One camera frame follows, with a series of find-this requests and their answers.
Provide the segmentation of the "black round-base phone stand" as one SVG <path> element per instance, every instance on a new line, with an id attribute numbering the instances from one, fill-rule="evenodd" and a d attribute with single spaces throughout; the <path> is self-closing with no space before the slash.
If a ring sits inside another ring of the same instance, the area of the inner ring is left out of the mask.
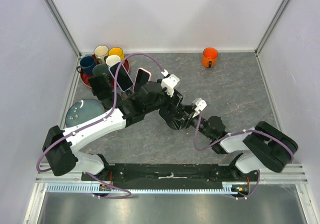
<path id="1" fill-rule="evenodd" d="M 182 104 L 168 104 L 159 109 L 160 117 L 166 122 L 168 127 L 173 130 L 181 130 L 186 127 L 187 115 L 183 110 Z"/>

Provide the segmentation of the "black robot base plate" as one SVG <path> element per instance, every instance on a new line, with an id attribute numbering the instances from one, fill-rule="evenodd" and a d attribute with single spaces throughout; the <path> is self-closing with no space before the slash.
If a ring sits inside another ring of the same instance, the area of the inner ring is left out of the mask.
<path id="1" fill-rule="evenodd" d="M 118 163 L 97 178 L 122 189 L 220 189 L 224 182 L 257 181 L 258 171 L 243 174 L 233 165 L 218 164 Z"/>

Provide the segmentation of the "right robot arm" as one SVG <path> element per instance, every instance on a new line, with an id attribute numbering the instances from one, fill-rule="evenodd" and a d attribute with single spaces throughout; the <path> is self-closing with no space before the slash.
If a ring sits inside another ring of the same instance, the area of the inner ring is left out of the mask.
<path id="1" fill-rule="evenodd" d="M 241 154 L 229 168 L 229 175 L 233 180 L 242 180 L 247 173 L 264 167 L 280 173 L 293 161 L 294 154 L 298 151 L 298 144 L 293 139 L 265 121 L 251 129 L 226 133 L 219 117 L 213 116 L 205 120 L 202 115 L 202 107 L 196 107 L 190 119 L 197 122 L 193 139 L 195 150 L 205 151 L 215 147 L 220 153 L 250 151 Z"/>

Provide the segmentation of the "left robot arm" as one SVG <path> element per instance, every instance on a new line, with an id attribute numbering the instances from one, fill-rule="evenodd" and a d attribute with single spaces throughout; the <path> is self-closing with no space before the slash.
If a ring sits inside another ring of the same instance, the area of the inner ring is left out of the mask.
<path id="1" fill-rule="evenodd" d="M 80 149 L 108 133 L 142 121 L 146 114 L 167 105 L 178 83 L 173 75 L 158 82 L 149 81 L 139 92 L 98 117 L 65 130 L 51 127 L 42 149 L 49 169 L 54 176 L 62 176 L 77 168 L 92 173 L 98 180 L 106 180 L 110 169 L 103 156 L 85 154 Z"/>

